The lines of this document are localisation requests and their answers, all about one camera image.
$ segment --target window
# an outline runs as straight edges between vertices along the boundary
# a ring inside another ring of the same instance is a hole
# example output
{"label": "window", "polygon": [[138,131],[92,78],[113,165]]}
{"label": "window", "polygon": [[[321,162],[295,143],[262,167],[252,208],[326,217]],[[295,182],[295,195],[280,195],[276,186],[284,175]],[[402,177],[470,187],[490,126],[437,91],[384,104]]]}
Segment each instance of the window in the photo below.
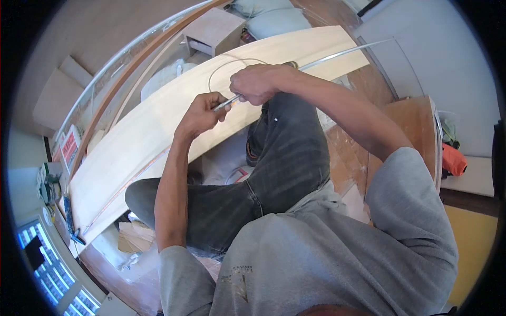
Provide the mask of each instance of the window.
{"label": "window", "polygon": [[83,291],[74,298],[65,311],[65,316],[93,316],[99,306]]}
{"label": "window", "polygon": [[[35,279],[38,280],[40,288],[45,293],[46,299],[54,306],[58,306],[65,294],[76,283],[76,280],[60,261],[38,219],[18,228],[18,240],[23,249],[35,236],[38,236],[42,243],[40,252],[45,260],[33,274]],[[69,294],[75,295],[75,297],[68,307],[63,307],[67,308],[64,312],[65,315],[94,316],[95,311],[100,307],[82,287],[80,287],[77,295],[76,291],[71,291]]]}

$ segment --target leg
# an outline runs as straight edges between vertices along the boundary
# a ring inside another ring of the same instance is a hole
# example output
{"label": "leg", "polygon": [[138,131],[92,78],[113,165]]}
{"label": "leg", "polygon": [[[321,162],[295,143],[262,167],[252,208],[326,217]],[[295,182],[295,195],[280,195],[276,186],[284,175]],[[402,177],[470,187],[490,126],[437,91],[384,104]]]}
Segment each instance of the leg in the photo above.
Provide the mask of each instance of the leg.
{"label": "leg", "polygon": [[252,125],[246,146],[256,163],[246,181],[262,215],[285,212],[330,177],[328,147],[316,109],[301,98],[277,93]]}
{"label": "leg", "polygon": [[[129,209],[154,229],[154,204],[160,178],[143,179],[126,190]],[[261,216],[246,183],[188,186],[188,250],[221,261],[240,229]]]}

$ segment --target orange bag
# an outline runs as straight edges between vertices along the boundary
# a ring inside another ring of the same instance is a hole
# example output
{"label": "orange bag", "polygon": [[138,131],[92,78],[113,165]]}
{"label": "orange bag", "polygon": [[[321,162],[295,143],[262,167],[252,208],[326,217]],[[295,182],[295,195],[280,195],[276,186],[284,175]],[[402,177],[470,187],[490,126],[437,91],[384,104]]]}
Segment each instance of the orange bag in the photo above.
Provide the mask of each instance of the orange bag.
{"label": "orange bag", "polygon": [[450,145],[443,144],[443,169],[452,175],[463,175],[468,167],[468,161],[464,155]]}

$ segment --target man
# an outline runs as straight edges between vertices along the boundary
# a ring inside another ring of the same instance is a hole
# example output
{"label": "man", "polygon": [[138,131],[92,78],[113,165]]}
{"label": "man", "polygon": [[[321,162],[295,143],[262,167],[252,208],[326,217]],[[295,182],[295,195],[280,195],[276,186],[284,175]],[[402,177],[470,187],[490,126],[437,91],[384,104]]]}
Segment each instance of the man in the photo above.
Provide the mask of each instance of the man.
{"label": "man", "polygon": [[[165,314],[439,312],[456,278],[457,247],[429,171],[401,129],[356,93],[288,66],[248,66],[230,80],[243,101],[264,104],[248,134],[250,178],[187,186],[192,140],[230,110],[214,113],[225,98],[209,93],[176,129],[162,177],[132,184],[125,196],[155,229]],[[366,197],[375,227],[347,217],[334,193],[314,107],[384,162]],[[223,261],[216,284],[189,250]]]}

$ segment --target gray sweatshirt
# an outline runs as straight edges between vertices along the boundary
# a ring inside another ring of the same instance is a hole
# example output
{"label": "gray sweatshirt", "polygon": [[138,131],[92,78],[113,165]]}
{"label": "gray sweatshirt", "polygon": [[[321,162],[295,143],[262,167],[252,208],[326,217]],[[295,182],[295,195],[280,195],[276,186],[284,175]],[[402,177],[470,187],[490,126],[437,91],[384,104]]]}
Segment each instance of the gray sweatshirt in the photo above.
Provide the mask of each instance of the gray sweatshirt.
{"label": "gray sweatshirt", "polygon": [[296,315],[339,304],[375,315],[430,315],[457,275],[457,246],[420,154],[400,148],[367,191],[375,227],[347,216],[332,182],[286,213],[244,226],[215,284],[185,248],[160,252],[165,315]]}

